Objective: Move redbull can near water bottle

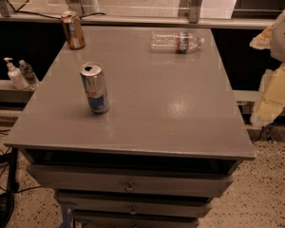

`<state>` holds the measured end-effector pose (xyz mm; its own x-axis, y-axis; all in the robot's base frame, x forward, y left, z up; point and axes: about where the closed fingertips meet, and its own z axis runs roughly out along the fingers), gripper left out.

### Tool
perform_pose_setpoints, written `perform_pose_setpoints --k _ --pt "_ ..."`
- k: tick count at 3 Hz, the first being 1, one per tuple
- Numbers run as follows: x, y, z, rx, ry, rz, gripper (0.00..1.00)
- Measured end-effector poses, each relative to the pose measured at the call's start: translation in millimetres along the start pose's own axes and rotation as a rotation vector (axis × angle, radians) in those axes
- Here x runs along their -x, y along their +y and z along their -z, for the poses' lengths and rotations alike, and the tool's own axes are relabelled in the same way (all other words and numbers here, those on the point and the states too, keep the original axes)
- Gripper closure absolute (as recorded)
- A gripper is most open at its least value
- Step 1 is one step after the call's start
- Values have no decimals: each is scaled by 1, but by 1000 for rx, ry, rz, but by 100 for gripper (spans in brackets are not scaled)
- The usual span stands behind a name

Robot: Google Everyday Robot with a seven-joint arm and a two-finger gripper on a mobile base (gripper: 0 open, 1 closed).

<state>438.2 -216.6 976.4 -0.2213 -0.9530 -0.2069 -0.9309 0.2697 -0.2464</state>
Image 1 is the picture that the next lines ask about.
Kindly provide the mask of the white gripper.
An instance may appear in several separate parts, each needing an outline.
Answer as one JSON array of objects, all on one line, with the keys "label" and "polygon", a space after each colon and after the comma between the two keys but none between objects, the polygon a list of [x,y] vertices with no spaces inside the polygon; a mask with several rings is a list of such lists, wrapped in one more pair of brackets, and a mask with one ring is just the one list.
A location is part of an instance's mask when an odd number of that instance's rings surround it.
[{"label": "white gripper", "polygon": [[285,10],[250,42],[255,49],[271,49],[271,56],[283,62],[276,70],[266,69],[261,78],[250,122],[271,124],[285,108]]}]

